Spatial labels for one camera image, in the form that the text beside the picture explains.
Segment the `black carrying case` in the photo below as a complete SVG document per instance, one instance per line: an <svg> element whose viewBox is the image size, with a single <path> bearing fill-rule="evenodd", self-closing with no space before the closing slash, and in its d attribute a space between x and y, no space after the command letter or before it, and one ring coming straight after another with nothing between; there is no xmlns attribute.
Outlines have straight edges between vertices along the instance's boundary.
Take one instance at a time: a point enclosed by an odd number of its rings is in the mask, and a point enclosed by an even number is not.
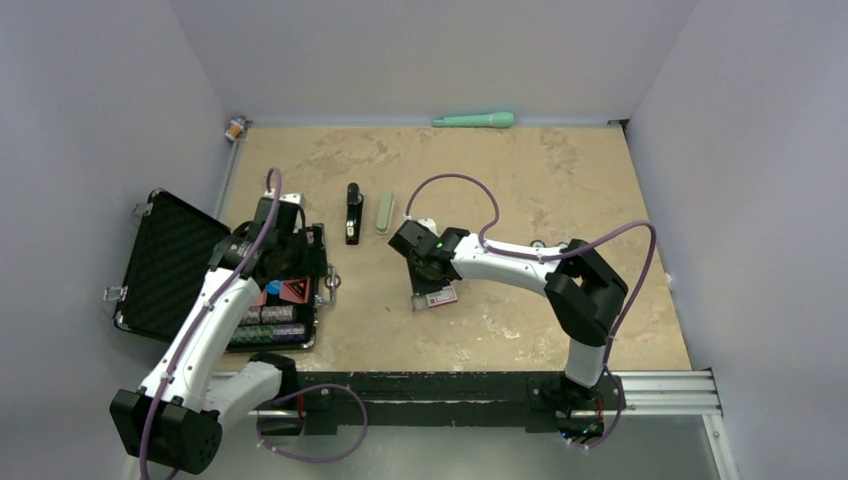
<svg viewBox="0 0 848 480"><path fill-rule="evenodd" d="M308 349L315 343L315 294L326 275L323 225L306 228L312 272L308 302L295 305L293 322L304 326L302 337L285 343L239 343L230 352ZM150 193L141 217L113 323L120 330L172 341L190 313L209 269L213 247L230 229L170 192Z"/></svg>

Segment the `tan table surface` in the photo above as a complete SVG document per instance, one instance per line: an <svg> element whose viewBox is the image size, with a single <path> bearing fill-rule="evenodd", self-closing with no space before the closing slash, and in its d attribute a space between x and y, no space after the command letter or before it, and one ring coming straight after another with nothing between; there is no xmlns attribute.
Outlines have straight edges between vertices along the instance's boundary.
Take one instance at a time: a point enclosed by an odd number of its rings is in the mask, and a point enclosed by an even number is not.
<svg viewBox="0 0 848 480"><path fill-rule="evenodd" d="M547 299L493 282L454 282L459 302L411 312L404 259L374 230L383 191L395 193L390 234L402 223L412 190L443 172L472 175L494 192L501 221L489 238L549 246L593 240L646 218L620 128L509 130L430 128L254 128L244 141L225 223L253 217L269 167L283 173L283 192L303 192L308 223L326 225L327 253L343 285L338 303L319 309L309 352L286 352L301 370L556 370L568 337ZM344 244L345 191L366 196L362 238ZM477 231L493 209L475 185L457 179L427 186L415 217ZM646 230L599 248L632 288L644 262ZM248 354L227 354L219 370L240 369ZM689 369L662 265L654 257L645 287L619 331L616 370Z"/></svg>

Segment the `open case lid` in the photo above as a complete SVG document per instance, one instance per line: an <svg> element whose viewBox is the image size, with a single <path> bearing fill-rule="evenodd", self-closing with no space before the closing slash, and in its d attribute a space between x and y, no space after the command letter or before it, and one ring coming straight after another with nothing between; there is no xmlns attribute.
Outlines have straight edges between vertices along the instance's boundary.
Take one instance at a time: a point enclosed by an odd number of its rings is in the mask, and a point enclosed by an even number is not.
<svg viewBox="0 0 848 480"><path fill-rule="evenodd" d="M171 193L150 193L130 255L114 324L170 341L194 306L226 225Z"/></svg>

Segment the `small green object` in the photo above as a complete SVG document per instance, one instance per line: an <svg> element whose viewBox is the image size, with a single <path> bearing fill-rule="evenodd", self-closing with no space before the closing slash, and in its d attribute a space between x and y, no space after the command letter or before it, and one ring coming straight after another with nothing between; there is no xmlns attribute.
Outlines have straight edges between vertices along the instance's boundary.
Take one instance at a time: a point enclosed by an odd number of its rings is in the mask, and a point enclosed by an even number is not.
<svg viewBox="0 0 848 480"><path fill-rule="evenodd" d="M379 235L389 233L394 206L394 194L392 192L383 192L383 196L380 198L380 209L377 210L377 233Z"/></svg>
<svg viewBox="0 0 848 480"><path fill-rule="evenodd" d="M434 127L494 127L509 128L515 125L512 112L496 112L484 115L461 115L433 120Z"/></svg>

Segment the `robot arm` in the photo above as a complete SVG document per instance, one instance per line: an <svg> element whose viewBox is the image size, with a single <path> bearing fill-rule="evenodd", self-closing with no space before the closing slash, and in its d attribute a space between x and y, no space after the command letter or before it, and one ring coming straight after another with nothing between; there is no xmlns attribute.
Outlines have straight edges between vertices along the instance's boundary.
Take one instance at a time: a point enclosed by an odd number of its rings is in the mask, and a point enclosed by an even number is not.
<svg viewBox="0 0 848 480"><path fill-rule="evenodd" d="M563 250L489 244L541 258L586 242L573 240ZM407 259L414 284L429 284L438 290L452 280L492 280L546 297L571 338L566 378L585 389L598 383L609 330L621 311L627 285L596 251L559 262L526 260L487 251L468 230L448 228L437 236L413 220L401 225L389 245Z"/></svg>
<svg viewBox="0 0 848 480"><path fill-rule="evenodd" d="M295 390L294 361L273 354L254 355L248 365L223 385L209 390L215 367L239 322L272 276L297 264L299 241L291 233L303 228L296 210L269 215L273 197L259 201L256 217L237 228L214 248L197 300L165 355L132 392L119 390L109 411L127 453L139 456L144 423L162 379L168 379L153 414L147 456L150 460L198 474L212 462L224 430L268 400ZM264 237L260 230L266 222ZM247 257L254 243L252 256ZM233 277L244 261L241 274ZM226 285L210 303L213 292ZM191 332L191 319L208 310ZM189 338L181 355L180 345ZM173 359L178 361L169 372Z"/></svg>

